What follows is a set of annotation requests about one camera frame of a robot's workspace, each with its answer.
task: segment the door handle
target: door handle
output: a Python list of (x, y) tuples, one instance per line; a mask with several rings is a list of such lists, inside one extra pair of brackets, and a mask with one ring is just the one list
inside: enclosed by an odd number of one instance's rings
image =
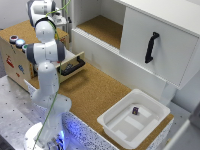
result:
[(153, 50), (153, 46), (154, 46), (154, 40), (157, 39), (160, 35), (156, 32), (153, 32), (153, 36), (151, 37), (150, 41), (149, 41), (149, 45), (147, 48), (147, 53), (146, 53), (146, 57), (145, 57), (145, 63), (148, 64), (149, 62), (151, 62), (153, 60), (153, 57), (151, 56), (152, 50)]
[(76, 66), (67, 70), (61, 70), (61, 75), (67, 76), (85, 65), (85, 62), (80, 58), (80, 56), (77, 57), (77, 61), (79, 62), (79, 64), (77, 64)]

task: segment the white wall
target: white wall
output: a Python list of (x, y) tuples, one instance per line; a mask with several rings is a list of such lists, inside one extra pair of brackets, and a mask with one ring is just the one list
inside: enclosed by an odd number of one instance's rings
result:
[[(0, 0), (0, 28), (7, 28), (28, 20), (26, 2), (28, 0)], [(62, 0), (54, 0), (61, 7)], [(188, 111), (193, 111), (200, 102), (200, 72), (177, 94), (173, 100)]]

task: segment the open drawer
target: open drawer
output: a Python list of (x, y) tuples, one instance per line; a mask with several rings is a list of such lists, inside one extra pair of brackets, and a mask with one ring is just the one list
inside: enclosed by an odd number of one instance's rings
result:
[[(54, 63), (54, 65), (57, 68), (59, 74), (60, 64)], [(60, 82), (63, 82), (71, 76), (75, 75), (76, 73), (80, 72), (83, 69), (84, 65), (84, 52), (74, 55), (70, 51), (67, 51), (67, 57), (61, 64)]]
[(126, 8), (120, 54), (176, 86), (181, 83), (197, 41), (194, 35)]

